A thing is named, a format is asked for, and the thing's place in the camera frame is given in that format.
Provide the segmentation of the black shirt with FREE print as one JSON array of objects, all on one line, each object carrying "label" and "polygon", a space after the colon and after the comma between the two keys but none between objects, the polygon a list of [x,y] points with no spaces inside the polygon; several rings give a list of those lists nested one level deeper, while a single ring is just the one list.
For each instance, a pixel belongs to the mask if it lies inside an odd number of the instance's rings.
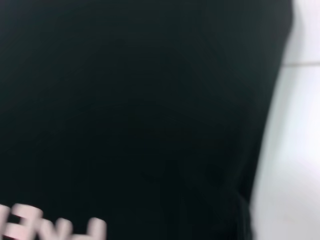
[{"label": "black shirt with FREE print", "polygon": [[293,0],[0,0],[0,240],[254,240]]}]

